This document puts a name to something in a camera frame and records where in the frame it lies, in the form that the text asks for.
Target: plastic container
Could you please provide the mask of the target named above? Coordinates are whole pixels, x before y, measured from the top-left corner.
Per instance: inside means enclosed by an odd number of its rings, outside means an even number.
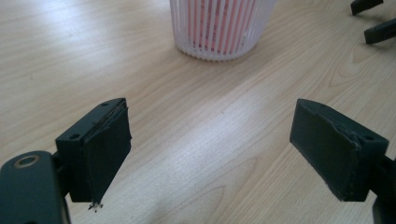
[[[225,61],[260,39],[275,0],[170,0],[177,47],[191,56]]]

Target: wood grain surface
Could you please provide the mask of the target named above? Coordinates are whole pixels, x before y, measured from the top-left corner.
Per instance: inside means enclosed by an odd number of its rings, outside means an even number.
[[[278,0],[253,50],[211,63],[177,50],[166,0],[0,0],[0,164],[126,97],[132,152],[97,213],[66,197],[74,224],[373,223],[373,193],[338,202],[289,143],[306,98],[396,157],[396,40],[363,37],[396,2],[349,4]]]

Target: white mesh container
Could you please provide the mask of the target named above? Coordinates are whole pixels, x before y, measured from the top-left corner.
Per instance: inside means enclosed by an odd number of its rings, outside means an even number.
[[[260,39],[275,0],[170,0],[177,47],[191,56],[225,61]]]

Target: white plastic basket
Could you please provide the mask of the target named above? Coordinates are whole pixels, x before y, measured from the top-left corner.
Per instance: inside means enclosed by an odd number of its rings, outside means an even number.
[[[224,61],[260,39],[275,0],[170,0],[177,47],[191,56]]]

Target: wooden table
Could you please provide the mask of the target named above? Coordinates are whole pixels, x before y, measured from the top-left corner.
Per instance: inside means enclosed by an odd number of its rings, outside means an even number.
[[[373,193],[338,202],[289,143],[306,98],[388,138],[396,157],[396,42],[362,34],[396,3],[359,17],[349,4],[278,0],[252,51],[210,63],[177,50],[166,0],[3,0],[0,164],[55,152],[57,136],[123,96],[133,150],[97,213],[67,199],[74,224],[373,223]]]

